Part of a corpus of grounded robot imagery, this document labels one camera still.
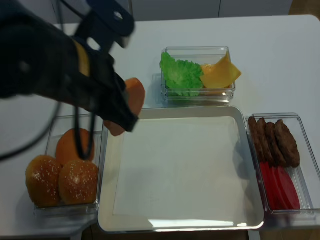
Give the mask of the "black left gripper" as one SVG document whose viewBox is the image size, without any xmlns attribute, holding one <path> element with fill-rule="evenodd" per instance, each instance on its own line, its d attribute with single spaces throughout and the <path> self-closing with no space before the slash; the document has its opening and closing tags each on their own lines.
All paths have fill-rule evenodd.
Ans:
<svg viewBox="0 0 320 240">
<path fill-rule="evenodd" d="M 89 0 L 90 11 L 78 15 L 81 22 L 72 39 L 77 46 L 79 65 L 84 66 L 82 81 L 93 94 L 90 112 L 132 132 L 139 120 L 128 104 L 126 83 L 114 70 L 109 54 L 114 43 L 126 48 L 135 21 L 115 0 Z"/>
</svg>

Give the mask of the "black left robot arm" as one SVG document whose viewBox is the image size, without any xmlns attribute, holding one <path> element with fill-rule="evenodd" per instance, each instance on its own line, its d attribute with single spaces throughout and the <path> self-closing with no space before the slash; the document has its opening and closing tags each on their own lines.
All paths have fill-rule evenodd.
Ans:
<svg viewBox="0 0 320 240">
<path fill-rule="evenodd" d="M 0 96 L 39 95 L 94 113 L 131 132 L 138 116 L 110 50 L 135 29 L 133 16 L 114 0 L 88 1 L 90 12 L 73 36 L 16 0 L 0 3 Z"/>
</svg>

